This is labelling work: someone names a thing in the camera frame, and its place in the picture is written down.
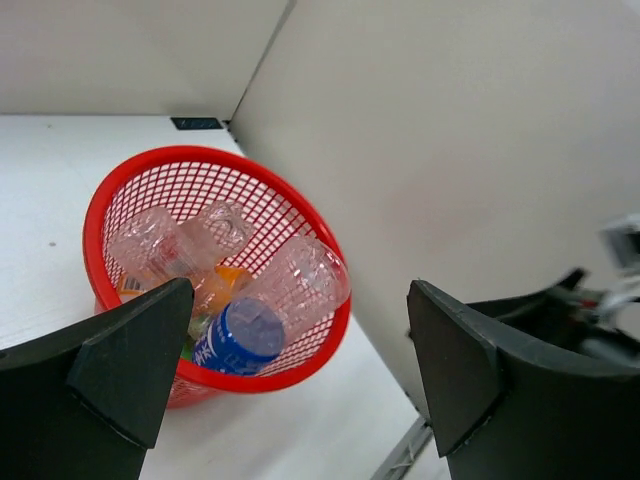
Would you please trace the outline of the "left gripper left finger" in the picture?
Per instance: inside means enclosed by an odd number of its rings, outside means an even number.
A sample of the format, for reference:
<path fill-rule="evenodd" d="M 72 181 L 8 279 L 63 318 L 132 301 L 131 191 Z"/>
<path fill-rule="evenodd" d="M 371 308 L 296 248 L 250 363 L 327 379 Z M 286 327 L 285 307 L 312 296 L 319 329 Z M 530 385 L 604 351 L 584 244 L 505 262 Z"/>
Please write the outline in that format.
<path fill-rule="evenodd" d="M 191 316 L 183 278 L 1 352 L 4 479 L 136 479 Z"/>

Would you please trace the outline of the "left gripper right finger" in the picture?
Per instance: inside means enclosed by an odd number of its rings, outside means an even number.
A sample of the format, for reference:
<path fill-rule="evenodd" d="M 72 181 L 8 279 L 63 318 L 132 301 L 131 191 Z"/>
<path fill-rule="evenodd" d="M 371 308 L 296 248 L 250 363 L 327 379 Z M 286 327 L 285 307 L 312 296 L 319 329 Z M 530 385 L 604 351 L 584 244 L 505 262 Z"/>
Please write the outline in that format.
<path fill-rule="evenodd" d="M 635 479 L 639 370 L 546 343 L 415 280 L 412 337 L 454 479 Z"/>

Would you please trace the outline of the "orange patterned plastic bottle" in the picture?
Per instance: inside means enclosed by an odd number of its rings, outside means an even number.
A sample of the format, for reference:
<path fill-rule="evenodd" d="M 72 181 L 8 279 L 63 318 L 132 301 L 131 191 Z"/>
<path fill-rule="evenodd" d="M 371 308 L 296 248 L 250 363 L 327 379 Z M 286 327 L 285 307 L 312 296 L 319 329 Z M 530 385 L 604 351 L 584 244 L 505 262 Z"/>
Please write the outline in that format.
<path fill-rule="evenodd" d="M 163 282 L 162 278 L 150 274 L 136 277 L 129 273 L 123 273 L 117 282 L 116 293 L 119 300 L 126 303 L 160 286 Z"/>

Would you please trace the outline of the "green plastic bottle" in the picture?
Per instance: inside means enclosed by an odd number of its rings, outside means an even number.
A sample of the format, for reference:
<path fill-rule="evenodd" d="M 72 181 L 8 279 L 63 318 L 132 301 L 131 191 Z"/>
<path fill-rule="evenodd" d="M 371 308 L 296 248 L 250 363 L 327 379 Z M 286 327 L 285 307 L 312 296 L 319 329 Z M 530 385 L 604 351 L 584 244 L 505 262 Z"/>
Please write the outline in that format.
<path fill-rule="evenodd" d="M 199 341 L 201 336 L 207 331 L 209 324 L 211 323 L 213 316 L 210 314 L 201 314 L 194 316 L 190 319 L 187 337 L 182 348 L 181 358 L 190 361 L 192 358 L 192 352 L 195 344 Z"/>

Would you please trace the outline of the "red label clear bottle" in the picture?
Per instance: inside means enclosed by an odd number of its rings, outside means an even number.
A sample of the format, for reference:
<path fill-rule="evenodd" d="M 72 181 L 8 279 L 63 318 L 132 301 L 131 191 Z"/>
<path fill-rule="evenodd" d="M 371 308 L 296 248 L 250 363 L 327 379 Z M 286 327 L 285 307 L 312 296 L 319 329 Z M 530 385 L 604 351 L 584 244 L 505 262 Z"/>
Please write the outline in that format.
<path fill-rule="evenodd" d="M 187 277 L 198 269 L 192 242 L 164 207 L 151 207 L 125 221 L 107 250 L 143 289 Z"/>

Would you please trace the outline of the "blue label clear bottle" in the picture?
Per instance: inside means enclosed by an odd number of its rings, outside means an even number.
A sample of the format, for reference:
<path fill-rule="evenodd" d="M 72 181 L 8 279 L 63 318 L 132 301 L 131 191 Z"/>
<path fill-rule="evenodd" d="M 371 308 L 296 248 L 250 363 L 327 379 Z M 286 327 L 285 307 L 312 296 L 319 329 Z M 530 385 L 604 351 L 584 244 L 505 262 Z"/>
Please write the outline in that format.
<path fill-rule="evenodd" d="M 209 322 L 191 361 L 211 371 L 254 376 L 350 293 L 348 269 L 337 253 L 314 237 L 293 236 Z"/>

